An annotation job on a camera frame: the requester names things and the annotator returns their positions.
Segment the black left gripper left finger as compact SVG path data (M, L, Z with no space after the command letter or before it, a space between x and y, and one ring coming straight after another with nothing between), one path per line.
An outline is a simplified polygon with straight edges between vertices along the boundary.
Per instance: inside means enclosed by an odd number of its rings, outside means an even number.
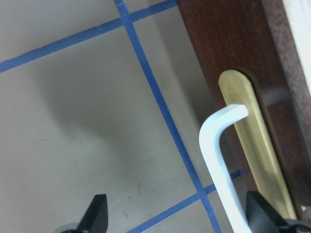
M106 194L95 195L73 233L105 233L108 228Z

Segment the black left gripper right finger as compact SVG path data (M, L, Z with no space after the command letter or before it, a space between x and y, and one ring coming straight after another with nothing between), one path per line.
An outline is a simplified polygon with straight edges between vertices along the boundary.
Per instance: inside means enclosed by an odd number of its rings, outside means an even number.
M295 232L295 227L284 220L259 192L247 192L246 219L253 233Z

